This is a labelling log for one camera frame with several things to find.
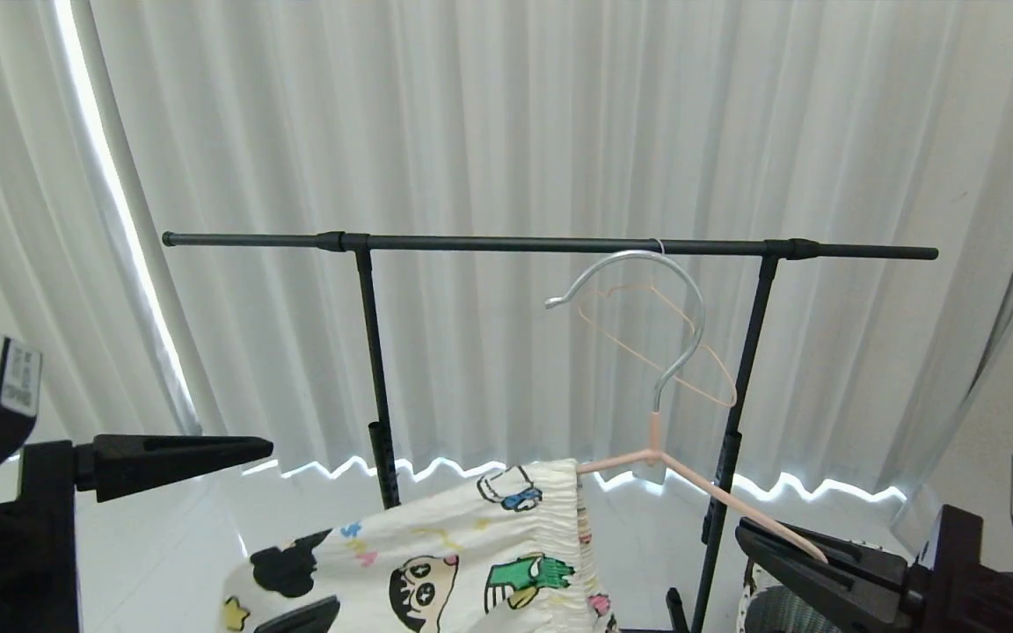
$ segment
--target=white printed shorts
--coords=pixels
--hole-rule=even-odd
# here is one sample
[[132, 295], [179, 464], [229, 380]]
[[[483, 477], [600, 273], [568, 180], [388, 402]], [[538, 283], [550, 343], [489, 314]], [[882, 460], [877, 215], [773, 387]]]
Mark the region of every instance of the white printed shorts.
[[249, 556], [221, 630], [617, 632], [576, 462], [514, 466]]

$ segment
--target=beige wall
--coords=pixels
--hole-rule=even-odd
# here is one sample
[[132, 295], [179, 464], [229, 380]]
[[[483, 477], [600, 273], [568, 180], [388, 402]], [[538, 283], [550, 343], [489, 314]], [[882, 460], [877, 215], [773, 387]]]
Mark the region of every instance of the beige wall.
[[[917, 499], [918, 513], [931, 512], [934, 501], [939, 500], [984, 517], [984, 564], [1000, 570], [1013, 570], [1012, 453], [1013, 325], [977, 385], [956, 437], [929, 478], [928, 491]], [[915, 529], [900, 536], [906, 541], [920, 541], [929, 528], [926, 523], [931, 524], [932, 520], [933, 517], [921, 517]]]

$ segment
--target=curtain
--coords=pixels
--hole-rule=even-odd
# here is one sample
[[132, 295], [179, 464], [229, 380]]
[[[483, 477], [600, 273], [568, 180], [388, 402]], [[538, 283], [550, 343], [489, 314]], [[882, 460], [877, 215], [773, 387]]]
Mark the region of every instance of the curtain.
[[174, 433], [179, 403], [57, 33], [52, 3], [0, 3], [0, 333], [44, 352], [30, 441]]
[[[96, 3], [109, 143], [208, 432], [282, 468], [370, 456], [354, 257], [157, 233], [670, 237], [932, 245], [781, 264], [738, 469], [908, 486], [939, 453], [1013, 270], [1013, 3]], [[657, 373], [574, 308], [595, 256], [377, 252], [398, 457], [642, 448]], [[756, 259], [684, 256], [730, 370]], [[646, 281], [607, 269], [598, 288]], [[675, 304], [693, 297], [652, 272]], [[591, 301], [655, 364], [683, 320]], [[681, 374], [724, 396], [707, 352]], [[726, 409], [668, 389], [665, 449], [711, 472]], [[644, 472], [659, 477], [658, 472]]]

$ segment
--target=cartoon print fabric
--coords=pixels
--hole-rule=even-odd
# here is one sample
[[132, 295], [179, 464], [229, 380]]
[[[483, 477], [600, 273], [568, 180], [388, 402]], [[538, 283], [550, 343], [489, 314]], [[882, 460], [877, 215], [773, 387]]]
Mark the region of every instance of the cartoon print fabric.
[[259, 550], [225, 581], [232, 633], [615, 633], [571, 460]]

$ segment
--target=black horizontal bar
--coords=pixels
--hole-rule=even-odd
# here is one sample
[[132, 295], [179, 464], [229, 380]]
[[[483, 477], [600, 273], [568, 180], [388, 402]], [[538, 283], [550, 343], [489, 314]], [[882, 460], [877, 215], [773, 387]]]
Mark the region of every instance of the black horizontal bar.
[[[497, 251], [497, 252], [616, 252], [658, 250], [655, 240], [598, 239], [598, 237], [460, 237], [460, 236], [371, 236], [366, 233], [332, 231], [313, 236], [260, 233], [172, 233], [162, 234], [168, 247], [179, 245], [223, 245], [223, 247], [320, 248], [354, 250], [366, 244], [370, 250]], [[664, 240], [668, 255], [783, 256], [809, 259], [812, 256], [856, 256], [875, 259], [936, 259], [939, 252], [924, 247], [883, 247], [868, 244], [823, 244], [810, 240]]]

